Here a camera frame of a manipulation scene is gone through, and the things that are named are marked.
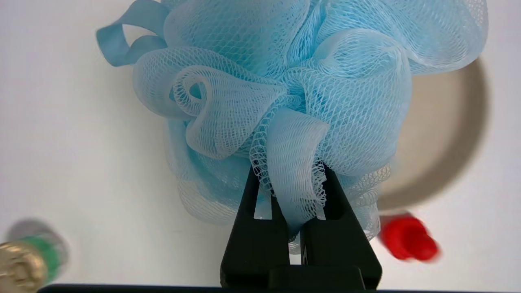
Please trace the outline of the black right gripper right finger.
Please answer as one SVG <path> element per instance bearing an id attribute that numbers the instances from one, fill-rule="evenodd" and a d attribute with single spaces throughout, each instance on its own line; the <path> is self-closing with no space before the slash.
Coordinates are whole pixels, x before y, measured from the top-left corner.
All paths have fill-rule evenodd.
<path id="1" fill-rule="evenodd" d="M 315 291 L 374 291 L 383 268 L 373 251 L 337 175 L 324 168 L 325 219 L 302 228 L 302 280 Z"/>

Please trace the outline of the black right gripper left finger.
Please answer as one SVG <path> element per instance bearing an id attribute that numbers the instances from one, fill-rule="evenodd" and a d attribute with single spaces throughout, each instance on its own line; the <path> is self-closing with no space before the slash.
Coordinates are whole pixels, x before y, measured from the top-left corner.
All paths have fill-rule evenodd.
<path id="1" fill-rule="evenodd" d="M 255 219 L 259 179 L 250 168 L 236 219 L 220 265 L 223 288 L 274 288 L 278 269 L 289 267 L 289 233 L 277 199 L 271 219 Z"/>

